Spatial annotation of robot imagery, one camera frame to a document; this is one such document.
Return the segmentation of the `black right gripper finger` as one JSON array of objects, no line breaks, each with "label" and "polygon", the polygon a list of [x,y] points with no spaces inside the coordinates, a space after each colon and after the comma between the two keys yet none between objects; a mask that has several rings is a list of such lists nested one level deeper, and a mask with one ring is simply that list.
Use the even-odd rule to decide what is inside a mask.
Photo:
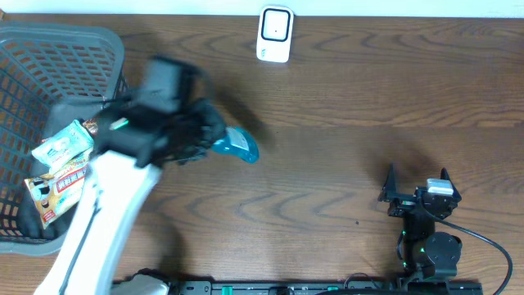
[{"label": "black right gripper finger", "polygon": [[446,168],[442,168],[440,171],[440,179],[446,181],[449,186],[453,189],[452,197],[456,202],[460,202],[462,200],[462,196],[459,193],[459,191],[456,189],[454,183],[452,182],[449,173]]},{"label": "black right gripper finger", "polygon": [[386,176],[386,181],[382,186],[377,200],[379,202],[391,202],[397,194],[397,183],[395,178],[395,167],[393,164],[389,165],[389,170]]}]

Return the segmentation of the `teal mouthwash bottle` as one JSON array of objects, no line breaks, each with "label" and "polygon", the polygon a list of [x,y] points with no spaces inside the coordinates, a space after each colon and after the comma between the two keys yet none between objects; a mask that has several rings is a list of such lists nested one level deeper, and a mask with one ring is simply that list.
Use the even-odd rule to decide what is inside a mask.
[{"label": "teal mouthwash bottle", "polygon": [[254,138],[241,127],[227,127],[226,135],[216,141],[211,150],[230,155],[253,164],[259,160],[259,149]]}]

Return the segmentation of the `red chocolate bar wrapper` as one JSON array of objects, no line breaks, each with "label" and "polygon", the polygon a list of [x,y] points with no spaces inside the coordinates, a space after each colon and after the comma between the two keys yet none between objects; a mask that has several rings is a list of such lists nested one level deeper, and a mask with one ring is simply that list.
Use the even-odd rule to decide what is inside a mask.
[{"label": "red chocolate bar wrapper", "polygon": [[85,120],[82,123],[82,126],[89,132],[90,135],[93,137],[97,135],[98,133],[98,125],[97,125],[97,119],[91,118],[88,120]]}]

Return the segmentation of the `light blue wet wipes pack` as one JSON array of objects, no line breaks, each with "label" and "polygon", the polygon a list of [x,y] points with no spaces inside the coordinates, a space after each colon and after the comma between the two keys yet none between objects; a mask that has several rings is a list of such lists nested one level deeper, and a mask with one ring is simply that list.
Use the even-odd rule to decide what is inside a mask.
[{"label": "light blue wet wipes pack", "polygon": [[55,174],[68,161],[91,148],[93,143],[89,132],[78,120],[73,120],[31,153],[36,160],[49,168],[50,174]]}]

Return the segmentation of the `yellow snack chips bag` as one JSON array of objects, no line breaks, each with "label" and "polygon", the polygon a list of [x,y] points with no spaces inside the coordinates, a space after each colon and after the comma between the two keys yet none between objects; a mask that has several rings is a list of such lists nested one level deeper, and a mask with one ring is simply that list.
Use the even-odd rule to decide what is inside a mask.
[{"label": "yellow snack chips bag", "polygon": [[24,180],[44,229],[81,198],[92,151],[89,148],[80,153],[66,162],[55,174],[44,174]]}]

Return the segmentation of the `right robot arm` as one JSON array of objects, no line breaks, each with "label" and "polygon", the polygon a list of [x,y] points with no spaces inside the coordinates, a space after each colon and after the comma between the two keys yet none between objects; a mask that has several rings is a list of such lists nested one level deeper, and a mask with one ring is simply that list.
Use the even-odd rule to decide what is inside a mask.
[{"label": "right robot arm", "polygon": [[377,200],[389,204],[389,216],[403,220],[397,256],[409,276],[440,280],[457,275],[462,241],[436,231],[436,222],[450,216],[462,200],[447,170],[443,169],[438,179],[428,179],[426,185],[408,194],[397,190],[395,168],[390,166]]}]

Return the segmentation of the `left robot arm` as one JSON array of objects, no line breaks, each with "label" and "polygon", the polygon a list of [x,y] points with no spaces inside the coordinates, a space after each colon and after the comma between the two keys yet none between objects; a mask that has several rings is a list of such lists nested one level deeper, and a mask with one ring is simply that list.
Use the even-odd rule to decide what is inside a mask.
[{"label": "left robot arm", "polygon": [[99,112],[97,125],[82,197],[37,294],[108,294],[130,230],[164,165],[201,159],[225,134],[224,120],[204,98],[172,111],[113,103]]}]

